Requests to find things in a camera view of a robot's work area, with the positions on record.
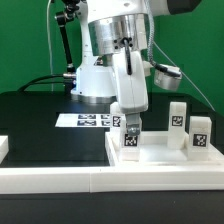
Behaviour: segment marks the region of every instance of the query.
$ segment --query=green wall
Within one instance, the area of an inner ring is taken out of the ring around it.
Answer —
[[[63,4],[51,6],[51,36],[54,73],[66,70],[59,29],[54,20]],[[0,2],[0,92],[14,91],[31,79],[49,75],[46,32],[48,0],[12,0]],[[224,115],[224,1],[202,0],[190,14],[156,18],[156,42],[205,93],[215,109]],[[68,24],[72,56],[81,63],[81,33],[78,21]],[[156,60],[167,61],[156,51]],[[160,92],[148,79],[149,91]],[[51,86],[30,90],[51,90]],[[183,79],[179,92],[188,93],[205,102]]]

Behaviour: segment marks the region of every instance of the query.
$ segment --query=black table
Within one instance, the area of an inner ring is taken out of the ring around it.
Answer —
[[[190,116],[209,116],[211,143],[224,152],[224,118],[183,94],[149,94],[144,131],[165,131],[171,101]],[[109,105],[74,102],[61,92],[0,95],[0,135],[9,136],[5,167],[109,166],[108,128],[56,128],[60,113],[109,113]],[[224,191],[0,195],[1,223],[223,223]]]

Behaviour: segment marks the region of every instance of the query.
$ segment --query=white base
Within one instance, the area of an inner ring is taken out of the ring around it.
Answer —
[[[157,134],[166,138],[165,132]],[[0,151],[5,150],[6,140],[0,142]],[[223,155],[211,148],[209,161],[187,161],[185,154],[178,152],[174,153],[176,159],[166,156],[157,162],[164,153],[162,147],[154,157],[145,157],[143,149],[142,162],[119,162],[110,133],[106,133],[112,167],[2,168],[0,194],[224,189]]]

